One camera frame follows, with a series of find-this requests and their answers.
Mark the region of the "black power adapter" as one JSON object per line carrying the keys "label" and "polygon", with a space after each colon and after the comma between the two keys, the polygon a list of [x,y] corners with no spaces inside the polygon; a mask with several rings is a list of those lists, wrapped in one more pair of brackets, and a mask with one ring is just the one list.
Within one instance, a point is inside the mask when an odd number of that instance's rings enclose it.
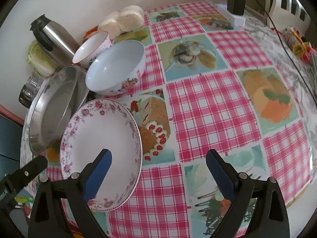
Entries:
{"label": "black power adapter", "polygon": [[245,0],[227,0],[227,10],[234,15],[243,16]]}

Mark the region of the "clear glass jars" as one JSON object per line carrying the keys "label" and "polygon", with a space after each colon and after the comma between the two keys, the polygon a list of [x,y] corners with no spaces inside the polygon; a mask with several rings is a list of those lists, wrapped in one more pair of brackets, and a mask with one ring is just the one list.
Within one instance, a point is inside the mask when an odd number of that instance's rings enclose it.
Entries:
{"label": "clear glass jars", "polygon": [[18,101],[26,108],[29,108],[39,92],[46,77],[41,76],[36,70],[28,78],[27,82],[21,88]]}

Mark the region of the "orange snack packet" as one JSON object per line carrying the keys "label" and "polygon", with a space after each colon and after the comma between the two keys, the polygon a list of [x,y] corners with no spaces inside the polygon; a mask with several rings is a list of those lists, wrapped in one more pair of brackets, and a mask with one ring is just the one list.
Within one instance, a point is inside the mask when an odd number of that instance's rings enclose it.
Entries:
{"label": "orange snack packet", "polygon": [[91,38],[92,36],[96,35],[98,33],[98,26],[95,26],[93,27],[92,29],[88,30],[84,37],[83,37],[83,40],[86,40],[86,39],[89,39]]}

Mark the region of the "bag of steamed buns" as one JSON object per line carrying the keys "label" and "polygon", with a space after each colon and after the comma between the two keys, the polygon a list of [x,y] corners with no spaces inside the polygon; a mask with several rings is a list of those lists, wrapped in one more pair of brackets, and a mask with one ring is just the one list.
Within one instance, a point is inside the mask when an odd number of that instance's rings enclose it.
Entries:
{"label": "bag of steamed buns", "polygon": [[107,32],[114,40],[121,34],[137,30],[145,24],[145,11],[138,5],[130,5],[108,14],[98,25],[98,32]]}

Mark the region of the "light blue bowl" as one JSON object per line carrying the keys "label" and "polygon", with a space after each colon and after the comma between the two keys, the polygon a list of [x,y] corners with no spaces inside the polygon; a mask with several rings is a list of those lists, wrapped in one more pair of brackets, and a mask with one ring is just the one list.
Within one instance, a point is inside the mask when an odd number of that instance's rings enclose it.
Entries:
{"label": "light blue bowl", "polygon": [[85,85],[103,96],[116,96],[140,83],[146,69],[146,49],[136,40],[121,41],[101,53],[89,67]]}

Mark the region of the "stainless steel thermos jug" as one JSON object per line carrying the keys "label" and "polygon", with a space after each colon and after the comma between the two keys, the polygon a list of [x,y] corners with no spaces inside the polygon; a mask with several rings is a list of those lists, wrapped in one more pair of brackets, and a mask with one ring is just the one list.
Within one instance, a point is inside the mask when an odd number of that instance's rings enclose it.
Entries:
{"label": "stainless steel thermos jug", "polygon": [[72,64],[80,45],[62,25],[43,14],[31,23],[30,30],[42,50],[61,68]]}

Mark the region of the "napa cabbage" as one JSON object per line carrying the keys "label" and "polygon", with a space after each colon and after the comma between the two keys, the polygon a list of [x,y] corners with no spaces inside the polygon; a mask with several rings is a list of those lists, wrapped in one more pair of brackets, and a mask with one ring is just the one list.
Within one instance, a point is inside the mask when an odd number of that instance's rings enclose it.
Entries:
{"label": "napa cabbage", "polygon": [[27,52],[27,62],[41,76],[49,77],[58,69],[58,65],[40,47],[36,40],[33,40]]}

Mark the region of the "stainless steel round pan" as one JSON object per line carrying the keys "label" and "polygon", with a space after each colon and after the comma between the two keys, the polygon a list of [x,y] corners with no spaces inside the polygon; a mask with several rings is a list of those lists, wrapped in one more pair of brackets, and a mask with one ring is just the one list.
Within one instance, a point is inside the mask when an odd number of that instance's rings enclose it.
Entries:
{"label": "stainless steel round pan", "polygon": [[72,115],[85,103],[89,90],[86,71],[68,66],[58,71],[45,85],[35,103],[29,127],[29,147],[40,155],[61,138]]}

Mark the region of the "colourful candy packets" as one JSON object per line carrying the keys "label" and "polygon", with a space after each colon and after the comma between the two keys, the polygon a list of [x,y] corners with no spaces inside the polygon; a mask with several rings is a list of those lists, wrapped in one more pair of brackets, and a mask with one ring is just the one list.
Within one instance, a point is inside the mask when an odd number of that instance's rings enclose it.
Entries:
{"label": "colourful candy packets", "polygon": [[292,26],[286,27],[282,31],[282,35],[289,49],[303,62],[310,62],[316,55],[316,49],[314,49],[312,44],[306,41],[305,37],[301,38],[299,31]]}

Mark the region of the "red rim strawberry bowl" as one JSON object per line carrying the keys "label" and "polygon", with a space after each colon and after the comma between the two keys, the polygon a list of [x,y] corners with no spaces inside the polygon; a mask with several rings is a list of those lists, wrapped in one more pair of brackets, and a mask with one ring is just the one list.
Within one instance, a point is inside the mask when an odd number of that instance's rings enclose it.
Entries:
{"label": "red rim strawberry bowl", "polygon": [[79,47],[73,56],[72,64],[88,69],[92,62],[111,46],[109,34],[107,32],[98,32]]}

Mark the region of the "checkered fruit tablecloth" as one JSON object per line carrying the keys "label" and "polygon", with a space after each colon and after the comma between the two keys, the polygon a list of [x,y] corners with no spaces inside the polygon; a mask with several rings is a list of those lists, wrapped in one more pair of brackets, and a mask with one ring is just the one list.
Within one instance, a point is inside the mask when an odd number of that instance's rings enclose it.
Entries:
{"label": "checkered fruit tablecloth", "polygon": [[230,26],[209,1],[146,11],[145,26],[124,36],[143,42],[146,70],[130,79],[115,102],[88,102],[45,151],[43,177],[75,170],[74,141],[88,148],[106,141],[101,129],[120,105],[138,124],[143,143],[139,176],[119,166],[132,195],[116,192],[89,202],[111,237],[208,237],[229,207],[205,163],[217,150],[237,171],[277,179],[286,204],[316,177],[316,106],[296,69],[306,65],[279,34],[247,17]]}

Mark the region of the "floral rim round plate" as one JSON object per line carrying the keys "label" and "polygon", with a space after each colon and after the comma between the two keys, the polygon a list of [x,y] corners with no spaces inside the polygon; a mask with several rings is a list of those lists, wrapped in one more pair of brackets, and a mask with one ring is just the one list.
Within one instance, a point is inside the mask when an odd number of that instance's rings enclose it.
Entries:
{"label": "floral rim round plate", "polygon": [[83,184],[88,206],[100,212],[119,208],[135,190],[142,167],[141,135],[132,114],[109,98],[81,106],[63,132],[60,166],[64,179],[91,166]]}

